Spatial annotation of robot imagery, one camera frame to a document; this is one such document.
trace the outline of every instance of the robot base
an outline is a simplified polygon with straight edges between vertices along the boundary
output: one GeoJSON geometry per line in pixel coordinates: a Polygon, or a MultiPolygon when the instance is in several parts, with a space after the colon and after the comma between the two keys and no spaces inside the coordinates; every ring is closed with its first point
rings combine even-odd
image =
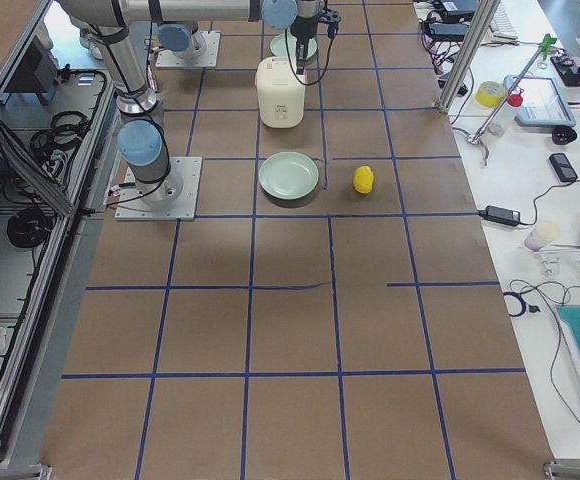
{"type": "MultiPolygon", "coordinates": [[[[122,203],[117,207],[117,220],[194,220],[197,208],[197,194],[201,178],[201,157],[171,157],[170,163],[174,173],[181,176],[183,190],[173,201],[164,204],[161,208],[151,208],[142,200],[122,203]]],[[[134,175],[128,168],[125,182],[134,182],[134,175]]],[[[120,201],[139,195],[134,188],[122,190],[120,201]]]]}
{"type": "Polygon", "coordinates": [[[187,68],[216,67],[221,33],[202,31],[201,34],[205,37],[207,45],[206,51],[202,55],[185,59],[177,57],[171,50],[163,50],[159,52],[159,56],[157,57],[157,68],[183,70],[187,68]]]}

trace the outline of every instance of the power adapter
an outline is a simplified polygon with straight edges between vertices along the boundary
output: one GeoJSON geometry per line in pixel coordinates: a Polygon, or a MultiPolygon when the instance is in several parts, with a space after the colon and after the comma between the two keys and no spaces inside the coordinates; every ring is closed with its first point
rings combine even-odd
{"type": "Polygon", "coordinates": [[[521,214],[516,210],[507,208],[493,207],[488,205],[484,210],[479,210],[479,216],[489,222],[516,227],[521,224],[521,214]]]}

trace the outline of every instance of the white plate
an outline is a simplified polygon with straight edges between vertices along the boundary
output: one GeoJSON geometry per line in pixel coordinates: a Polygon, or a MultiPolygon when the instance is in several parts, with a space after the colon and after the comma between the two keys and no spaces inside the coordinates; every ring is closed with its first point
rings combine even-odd
{"type": "MultiPolygon", "coordinates": [[[[270,42],[270,51],[275,57],[288,58],[288,52],[286,51],[286,41],[284,40],[284,33],[277,35],[270,42]]],[[[288,50],[290,50],[290,56],[294,57],[294,51],[297,48],[297,39],[288,32],[288,50]]],[[[308,58],[310,60],[317,53],[317,42],[315,39],[310,39],[308,42],[308,58]]]]}
{"type": "Polygon", "coordinates": [[[314,190],[318,182],[317,165],[302,153],[275,153],[259,167],[261,188],[281,200],[305,197],[314,190]]]}

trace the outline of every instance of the yellow lemon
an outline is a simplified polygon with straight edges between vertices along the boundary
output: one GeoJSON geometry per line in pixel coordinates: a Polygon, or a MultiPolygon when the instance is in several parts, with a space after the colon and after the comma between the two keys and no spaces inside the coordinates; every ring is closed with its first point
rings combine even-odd
{"type": "Polygon", "coordinates": [[[363,193],[364,195],[370,193],[373,183],[374,173],[367,165],[363,165],[354,171],[352,186],[357,192],[363,193]]]}

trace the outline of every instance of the white cup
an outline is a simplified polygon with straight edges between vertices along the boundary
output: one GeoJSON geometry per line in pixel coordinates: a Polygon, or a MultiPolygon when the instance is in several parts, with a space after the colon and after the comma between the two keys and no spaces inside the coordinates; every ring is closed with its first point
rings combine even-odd
{"type": "Polygon", "coordinates": [[[556,223],[543,220],[535,225],[523,241],[523,244],[533,252],[536,252],[550,242],[554,242],[560,235],[561,230],[559,230],[559,226],[556,223]]]}

